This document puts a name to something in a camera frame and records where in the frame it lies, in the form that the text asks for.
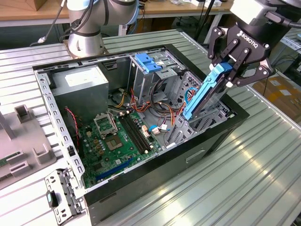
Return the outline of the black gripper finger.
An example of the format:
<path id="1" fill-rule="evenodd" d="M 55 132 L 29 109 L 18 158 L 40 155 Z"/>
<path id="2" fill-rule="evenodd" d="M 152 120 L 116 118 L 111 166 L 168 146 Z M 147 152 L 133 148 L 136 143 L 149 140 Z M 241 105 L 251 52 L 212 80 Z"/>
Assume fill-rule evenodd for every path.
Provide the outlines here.
<path id="1" fill-rule="evenodd" d="M 226 37 L 228 37 L 228 28 L 214 27 L 212 29 L 207 52 L 207 57 L 211 60 L 210 68 L 214 68 L 219 63 L 228 62 L 229 54 L 237 47 L 238 38 L 233 38 L 223 50 L 220 50 L 218 42 Z"/>
<path id="2" fill-rule="evenodd" d="M 273 69 L 270 68 L 269 61 L 265 59 L 260 61 L 259 66 L 256 68 L 255 73 L 252 76 L 241 77 L 239 73 L 241 72 L 241 69 L 243 68 L 243 65 L 245 64 L 245 61 L 249 57 L 250 53 L 251 50 L 249 48 L 245 48 L 241 52 L 227 77 L 226 87 L 231 88 L 234 85 L 238 87 L 245 86 L 250 83 L 268 78 L 273 74 Z"/>

